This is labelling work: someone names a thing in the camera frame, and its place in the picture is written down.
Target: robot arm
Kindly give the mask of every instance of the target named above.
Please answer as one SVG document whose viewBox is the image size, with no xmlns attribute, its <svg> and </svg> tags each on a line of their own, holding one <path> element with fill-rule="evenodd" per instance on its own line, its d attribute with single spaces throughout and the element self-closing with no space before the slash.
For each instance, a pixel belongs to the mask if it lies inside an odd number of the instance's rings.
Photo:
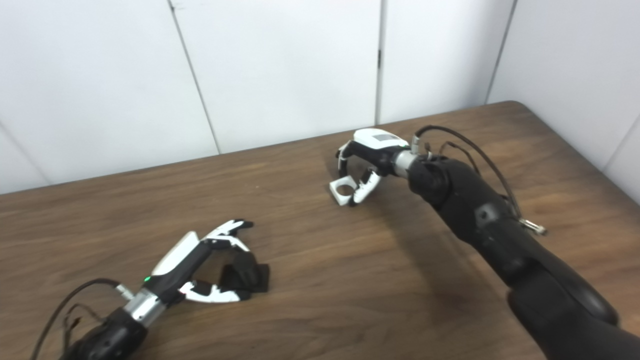
<svg viewBox="0 0 640 360">
<path fill-rule="evenodd" d="M 358 130 L 341 154 L 351 152 L 370 162 L 373 171 L 407 179 L 409 189 L 433 207 L 456 237 L 473 246 L 509 287 L 511 310 L 547 359 L 640 357 L 640 338 L 617 326 L 614 308 L 527 231 L 544 229 L 516 218 L 504 198 L 473 169 L 443 156 L 417 154 L 396 136 L 391 146 L 367 146 L 375 138 L 359 139 L 370 130 Z M 384 133 L 375 130 L 377 135 Z M 341 157 L 344 168 L 346 156 Z"/>
<path fill-rule="evenodd" d="M 124 306 L 115 309 L 106 321 L 76 341 L 61 359 L 125 359 L 145 339 L 147 329 L 164 310 L 182 300 L 226 303 L 248 300 L 252 292 L 268 287 L 267 265 L 257 264 L 249 248 L 236 238 L 238 229 L 251 222 L 230 220 L 202 239 L 188 232 L 160 260 L 142 289 Z M 238 251 L 233 265 L 223 269 L 219 285 L 193 280 L 193 274 L 215 250 Z"/>
</svg>

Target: metal connector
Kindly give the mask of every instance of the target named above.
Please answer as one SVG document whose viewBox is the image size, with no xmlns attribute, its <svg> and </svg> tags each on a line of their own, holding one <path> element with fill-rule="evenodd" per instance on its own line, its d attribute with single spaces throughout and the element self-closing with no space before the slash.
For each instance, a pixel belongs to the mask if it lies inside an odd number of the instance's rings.
<svg viewBox="0 0 640 360">
<path fill-rule="evenodd" d="M 123 297 L 126 301 L 131 301 L 131 299 L 133 299 L 134 297 L 133 293 L 123 284 L 116 286 L 116 290 L 120 292 L 120 296 Z"/>
<path fill-rule="evenodd" d="M 544 226 L 540 226 L 538 224 L 534 224 L 534 223 L 528 221 L 527 219 L 523 219 L 523 218 L 521 218 L 519 220 L 519 222 L 522 224 L 522 226 L 524 226 L 527 229 L 533 231 L 536 235 L 544 236 L 544 235 L 547 234 L 547 229 Z"/>
</svg>

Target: wood grain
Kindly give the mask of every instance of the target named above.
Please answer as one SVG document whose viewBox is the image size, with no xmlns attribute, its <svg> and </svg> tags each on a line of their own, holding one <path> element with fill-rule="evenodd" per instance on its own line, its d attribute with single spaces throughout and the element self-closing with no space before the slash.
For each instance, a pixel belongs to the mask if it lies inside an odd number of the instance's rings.
<svg viewBox="0 0 640 360">
<path fill-rule="evenodd" d="M 637 205 L 516 102 L 381 127 L 409 138 L 424 124 L 483 147 L 525 216 L 549 228 L 540 242 L 640 334 Z M 241 217 L 256 223 L 240 237 L 271 265 L 271 291 L 173 307 L 134 359 L 543 359 L 509 312 L 505 287 L 405 180 L 384 179 L 357 208 L 336 205 L 327 184 L 337 176 L 335 150 L 350 137 L 3 195 L 0 357 L 27 358 L 51 311 L 82 282 L 111 277 L 137 289 L 184 233 Z M 445 139 L 429 135 L 434 146 Z M 200 278 L 215 280 L 220 261 Z M 78 301 L 102 314 L 123 303 L 99 287 Z M 93 325 L 85 320 L 77 333 Z M 44 350 L 42 359 L 57 359 L 57 324 Z"/>
</svg>

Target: wire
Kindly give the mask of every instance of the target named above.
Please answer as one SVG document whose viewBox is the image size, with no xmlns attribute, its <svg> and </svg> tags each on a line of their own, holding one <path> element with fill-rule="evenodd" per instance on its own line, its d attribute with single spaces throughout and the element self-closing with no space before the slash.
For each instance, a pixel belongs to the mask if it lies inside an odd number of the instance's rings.
<svg viewBox="0 0 640 360">
<path fill-rule="evenodd" d="M 522 213 L 520 212 L 520 206 L 518 205 L 518 201 L 516 200 L 516 197 L 513 194 L 513 191 L 511 191 L 511 187 L 509 186 L 507 179 L 504 178 L 504 176 L 502 175 L 502 172 L 500 172 L 498 167 L 495 166 L 493 161 L 484 153 L 484 151 L 482 151 L 482 149 L 480 149 L 478 145 L 476 145 L 473 141 L 469 140 L 466 136 L 462 135 L 461 133 L 455 130 L 449 129 L 448 127 L 438 126 L 438 125 L 423 126 L 418 131 L 415 132 L 415 137 L 419 139 L 422 136 L 422 134 L 430 130 L 440 130 L 445 133 L 452 134 L 456 138 L 459 138 L 460 140 L 464 141 L 467 145 L 471 146 L 473 150 L 475 150 L 478 154 L 480 154 L 480 156 L 482 156 L 482 159 L 485 160 L 487 165 L 489 165 L 489 167 L 493 170 L 495 175 L 498 177 L 498 180 L 500 180 L 502 187 L 507 192 L 507 196 L 509 197 L 509 202 L 511 203 L 511 209 L 513 210 L 514 215 L 518 219 L 522 218 Z"/>
<path fill-rule="evenodd" d="M 100 315 L 98 315 L 92 308 L 90 308 L 87 305 L 81 304 L 79 302 L 73 304 L 69 310 L 67 310 L 67 313 L 65 314 L 64 319 L 62 320 L 62 327 L 63 327 L 63 334 L 62 334 L 62 351 L 63 351 L 63 358 L 66 359 L 67 356 L 67 350 L 69 349 L 69 343 L 71 340 L 71 330 L 73 330 L 80 322 L 81 316 L 77 317 L 73 323 L 71 323 L 71 326 L 69 326 L 69 317 L 71 316 L 71 313 L 73 312 L 73 310 L 75 310 L 77 307 L 80 307 L 82 309 L 84 309 L 87 313 L 89 313 L 89 315 L 97 322 L 100 323 L 104 323 L 105 319 L 100 317 Z"/>
<path fill-rule="evenodd" d="M 438 155 L 442 155 L 442 152 L 444 151 L 444 148 L 448 146 L 453 147 L 454 149 L 458 149 L 461 152 L 464 152 L 465 155 L 467 155 L 467 159 L 469 159 L 469 162 L 471 163 L 471 165 L 474 167 L 474 170 L 476 171 L 476 174 L 478 174 L 479 177 L 482 177 L 482 174 L 480 174 L 480 169 L 478 169 L 478 166 L 476 165 L 476 162 L 474 161 L 473 156 L 471 156 L 471 154 L 469 154 L 469 152 L 463 148 L 462 146 L 454 143 L 454 142 L 445 142 L 442 144 L 442 146 L 440 147 L 440 150 L 438 151 Z"/>
<path fill-rule="evenodd" d="M 44 325 L 44 329 L 42 329 L 42 333 L 40 333 L 40 337 L 38 337 L 38 340 L 36 341 L 36 345 L 33 347 L 33 352 L 31 353 L 31 357 L 29 358 L 30 360 L 38 359 L 38 354 L 40 353 L 40 348 L 42 348 L 42 344 L 44 343 L 44 339 L 47 337 L 47 334 L 49 333 L 49 330 L 51 330 L 51 326 L 53 325 L 54 321 L 56 321 L 56 318 L 60 314 L 60 311 L 62 311 L 62 309 L 64 309 L 64 307 L 71 300 L 71 298 L 76 296 L 80 291 L 83 291 L 84 289 L 88 288 L 89 286 L 95 285 L 95 284 L 106 284 L 106 285 L 110 285 L 112 288 L 116 288 L 118 285 L 120 285 L 120 283 L 115 281 L 115 280 L 98 278 L 98 279 L 94 279 L 94 280 L 91 280 L 91 281 L 87 281 L 86 283 L 78 286 L 74 291 L 71 291 L 69 293 L 69 295 L 67 295 L 60 302 L 58 307 L 56 307 L 56 309 L 53 311 L 53 314 L 51 314 L 51 317 L 47 321 L 46 325 Z"/>
</svg>

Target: white robotic finger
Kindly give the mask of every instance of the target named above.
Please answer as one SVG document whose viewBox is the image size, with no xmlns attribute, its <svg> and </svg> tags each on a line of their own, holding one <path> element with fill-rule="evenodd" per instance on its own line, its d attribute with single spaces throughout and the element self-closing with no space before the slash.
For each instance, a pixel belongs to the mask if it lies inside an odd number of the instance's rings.
<svg viewBox="0 0 640 360">
<path fill-rule="evenodd" d="M 351 198 L 351 196 L 350 195 L 341 195 L 338 192 L 338 188 L 340 186 L 348 186 L 348 187 L 352 188 L 355 191 L 356 188 L 358 187 L 358 185 L 353 180 L 353 178 L 351 176 L 349 176 L 349 175 L 347 175 L 345 177 L 341 177 L 340 179 L 334 180 L 334 181 L 329 183 L 329 190 L 331 190 L 331 193 L 333 194 L 333 197 L 335 197 L 335 200 L 338 202 L 338 204 L 340 206 L 344 206 L 346 204 L 349 204 L 349 199 Z"/>
<path fill-rule="evenodd" d="M 213 236 L 216 236 L 216 235 L 229 235 L 231 231 L 241 227 L 243 224 L 244 224 L 244 220 L 240 220 L 240 221 L 229 220 L 228 222 L 225 222 L 224 224 L 213 229 L 213 231 L 207 234 L 205 238 L 212 238 Z"/>
<path fill-rule="evenodd" d="M 229 236 L 229 235 L 214 235 L 214 236 L 210 236 L 207 238 L 207 240 L 212 240 L 212 241 L 216 241 L 216 240 L 227 240 L 231 243 L 231 246 L 233 247 L 238 247 L 240 249 L 242 249 L 243 251 L 249 252 L 249 248 L 242 242 L 240 241 L 239 238 L 236 238 L 235 236 Z"/>
<path fill-rule="evenodd" d="M 189 281 L 185 285 L 180 288 L 180 292 L 184 294 L 185 299 L 195 302 L 204 302 L 207 304 L 213 303 L 225 303 L 225 302 L 237 302 L 242 300 L 240 296 L 233 290 L 228 291 L 220 291 L 217 285 L 206 284 L 206 286 L 199 286 L 200 289 L 197 289 L 196 285 L 202 285 L 202 282 Z"/>
</svg>

